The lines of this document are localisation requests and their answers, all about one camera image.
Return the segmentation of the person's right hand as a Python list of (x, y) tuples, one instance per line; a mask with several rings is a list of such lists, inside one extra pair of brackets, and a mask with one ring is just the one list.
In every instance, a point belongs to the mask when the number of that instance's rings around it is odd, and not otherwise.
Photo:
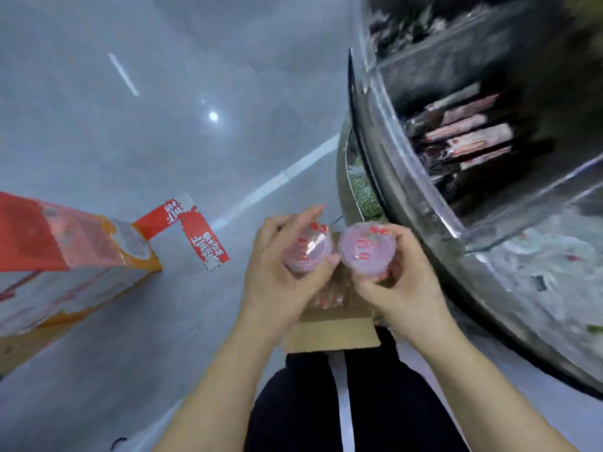
[(391, 306), (377, 309), (396, 334), (416, 349), (440, 343), (456, 327), (435, 271), (411, 229), (384, 225), (396, 239)]

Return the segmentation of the person's left hand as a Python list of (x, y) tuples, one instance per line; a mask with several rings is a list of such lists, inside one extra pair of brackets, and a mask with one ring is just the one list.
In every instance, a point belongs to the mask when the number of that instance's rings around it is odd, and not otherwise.
[(296, 214), (270, 217), (258, 229), (245, 274), (237, 326), (249, 327), (277, 344), (299, 319), (313, 296), (302, 296), (302, 280), (290, 273), (282, 256), (324, 208), (320, 204)]

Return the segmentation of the pink yogurt cup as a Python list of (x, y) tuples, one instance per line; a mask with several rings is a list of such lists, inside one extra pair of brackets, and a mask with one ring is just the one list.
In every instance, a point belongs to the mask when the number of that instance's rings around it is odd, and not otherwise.
[(316, 293), (310, 302), (308, 307), (310, 309), (333, 309), (343, 306), (345, 293), (339, 290), (333, 290), (329, 288), (322, 289)]
[(359, 222), (341, 233), (337, 247), (345, 266), (379, 282), (388, 276), (389, 264), (396, 254), (396, 239), (379, 222)]
[(334, 253), (334, 242), (329, 226), (314, 221), (300, 231), (284, 251), (282, 260), (290, 273), (296, 278), (302, 278), (312, 272), (321, 260)]

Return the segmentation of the person's left forearm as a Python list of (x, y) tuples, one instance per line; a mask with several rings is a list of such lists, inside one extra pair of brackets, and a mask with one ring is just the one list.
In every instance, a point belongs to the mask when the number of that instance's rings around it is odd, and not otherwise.
[(297, 319), (242, 314), (152, 452), (243, 452), (262, 373)]

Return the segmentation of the person's right forearm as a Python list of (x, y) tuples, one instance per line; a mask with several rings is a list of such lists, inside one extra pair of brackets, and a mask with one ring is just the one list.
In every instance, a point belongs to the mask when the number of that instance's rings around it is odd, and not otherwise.
[(579, 452), (453, 320), (395, 328), (429, 364), (472, 452)]

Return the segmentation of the brown cardboard box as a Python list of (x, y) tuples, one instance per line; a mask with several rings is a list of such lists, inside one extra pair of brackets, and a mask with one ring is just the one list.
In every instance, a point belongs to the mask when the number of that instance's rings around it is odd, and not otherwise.
[[(334, 248), (339, 233), (331, 233)], [(380, 344), (374, 329), (375, 312), (356, 293), (352, 271), (340, 262), (328, 284), (322, 288), (345, 293), (342, 307), (310, 309), (306, 306), (298, 322), (283, 338), (281, 349), (287, 354), (317, 351), (374, 348)]]

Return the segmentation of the green vegetable packet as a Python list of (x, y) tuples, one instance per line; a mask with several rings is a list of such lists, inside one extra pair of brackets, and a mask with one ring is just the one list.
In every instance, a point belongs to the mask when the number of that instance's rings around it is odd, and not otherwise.
[(348, 179), (364, 221), (386, 222), (383, 209), (372, 188), (360, 156), (347, 167)]

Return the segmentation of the black trousers with white stripe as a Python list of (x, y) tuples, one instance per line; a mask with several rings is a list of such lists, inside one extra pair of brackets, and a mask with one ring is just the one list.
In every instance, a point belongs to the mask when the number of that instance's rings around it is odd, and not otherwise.
[(250, 414), (244, 452), (470, 452), (424, 377), (380, 346), (288, 354)]

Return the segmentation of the refrigerated display case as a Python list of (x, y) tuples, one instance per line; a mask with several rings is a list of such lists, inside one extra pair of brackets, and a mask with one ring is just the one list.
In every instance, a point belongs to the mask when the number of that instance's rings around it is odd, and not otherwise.
[[(385, 218), (423, 243), (449, 298), (547, 374), (603, 401), (603, 341), (573, 332), (475, 253), (577, 205), (603, 216), (603, 0), (351, 0), (348, 99)], [(404, 125), (522, 92), (513, 139), (428, 172)]]

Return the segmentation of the pile of white packets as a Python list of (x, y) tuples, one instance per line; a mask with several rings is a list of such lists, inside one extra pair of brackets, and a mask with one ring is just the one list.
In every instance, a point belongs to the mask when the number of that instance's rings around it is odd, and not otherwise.
[(475, 256), (573, 332), (603, 341), (603, 216), (571, 205)]

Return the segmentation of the stack of pink flat packets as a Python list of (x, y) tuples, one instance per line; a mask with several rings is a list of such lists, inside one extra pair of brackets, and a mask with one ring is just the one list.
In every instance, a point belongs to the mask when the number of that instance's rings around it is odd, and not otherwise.
[(492, 93), (452, 96), (408, 119), (405, 134), (428, 172), (459, 159), (507, 143), (514, 136), (511, 121), (519, 111), (522, 92), (507, 88)]

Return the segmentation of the red and white carton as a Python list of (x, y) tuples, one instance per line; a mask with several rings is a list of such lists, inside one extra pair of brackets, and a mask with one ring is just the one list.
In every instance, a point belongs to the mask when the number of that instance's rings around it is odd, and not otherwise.
[(151, 239), (173, 225), (208, 271), (230, 260), (188, 194), (128, 222), (0, 192), (0, 381), (161, 272)]

